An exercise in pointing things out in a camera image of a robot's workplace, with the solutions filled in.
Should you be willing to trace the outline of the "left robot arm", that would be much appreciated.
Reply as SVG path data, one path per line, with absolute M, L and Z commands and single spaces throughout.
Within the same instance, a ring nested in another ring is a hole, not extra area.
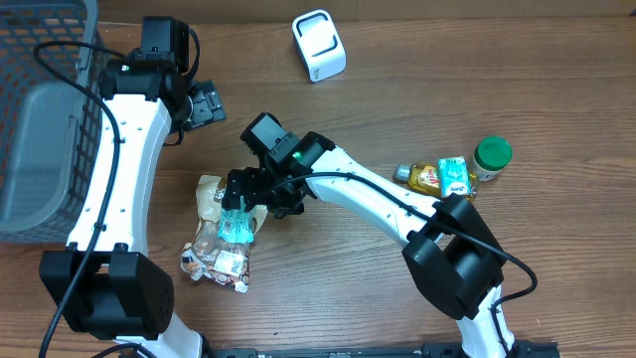
M 169 274 L 148 256 L 147 217 L 168 136 L 221 121 L 214 84 L 199 82 L 200 43 L 187 24 L 148 16 L 138 48 L 109 52 L 86 96 L 102 128 L 86 197 L 66 246 L 42 256 L 40 278 L 55 321 L 134 357 L 208 357 L 207 338 L 175 313 Z

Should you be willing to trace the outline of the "teal tissue pack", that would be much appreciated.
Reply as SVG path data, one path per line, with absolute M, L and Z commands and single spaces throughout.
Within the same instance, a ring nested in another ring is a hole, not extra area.
M 463 156 L 440 158 L 437 166 L 442 198 L 447 198 L 451 194 L 460 196 L 471 194 L 471 179 Z

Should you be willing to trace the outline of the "teal wet wipes pack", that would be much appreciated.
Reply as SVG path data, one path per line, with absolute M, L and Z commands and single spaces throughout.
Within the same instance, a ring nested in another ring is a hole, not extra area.
M 222 209 L 219 220 L 218 237 L 229 244 L 252 244 L 255 228 L 255 208 L 246 211 L 244 199 L 240 199 L 238 209 Z

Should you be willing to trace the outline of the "yellow drink bottle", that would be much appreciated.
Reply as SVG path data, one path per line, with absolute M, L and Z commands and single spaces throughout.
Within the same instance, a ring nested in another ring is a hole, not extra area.
M 470 171 L 469 175 L 471 179 L 472 192 L 470 195 L 462 197 L 472 202 L 477 196 L 479 180 Z M 442 200 L 448 198 L 441 197 L 437 163 L 417 162 L 410 166 L 399 165 L 395 169 L 394 179 L 399 182 L 406 183 L 410 189 L 421 194 L 433 196 Z

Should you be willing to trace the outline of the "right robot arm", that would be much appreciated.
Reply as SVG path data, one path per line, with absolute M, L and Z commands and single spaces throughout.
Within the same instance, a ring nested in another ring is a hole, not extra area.
M 467 199 L 412 193 L 317 132 L 285 130 L 269 112 L 240 139 L 259 165 L 229 173 L 224 209 L 262 205 L 282 219 L 301 214 L 311 197 L 353 212 L 396 241 L 420 294 L 456 321 L 466 356 L 513 356 L 515 337 L 498 308 L 508 259 Z

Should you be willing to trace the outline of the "beige brown snack bag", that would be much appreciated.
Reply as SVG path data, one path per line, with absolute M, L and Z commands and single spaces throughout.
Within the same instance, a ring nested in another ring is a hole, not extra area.
M 203 175 L 196 190 L 199 223 L 192 242 L 181 253 L 181 269 L 192 280 L 206 278 L 236 292 L 246 293 L 249 285 L 249 256 L 252 244 L 229 244 L 218 237 L 222 199 L 227 180 Z M 256 206 L 252 226 L 254 236 L 262 227 L 268 211 Z

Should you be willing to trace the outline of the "green lidded cup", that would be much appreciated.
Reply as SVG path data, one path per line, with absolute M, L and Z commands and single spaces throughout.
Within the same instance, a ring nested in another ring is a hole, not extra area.
M 475 147 L 470 168 L 479 181 L 489 181 L 494 179 L 512 158 L 513 148 L 506 139 L 488 136 Z

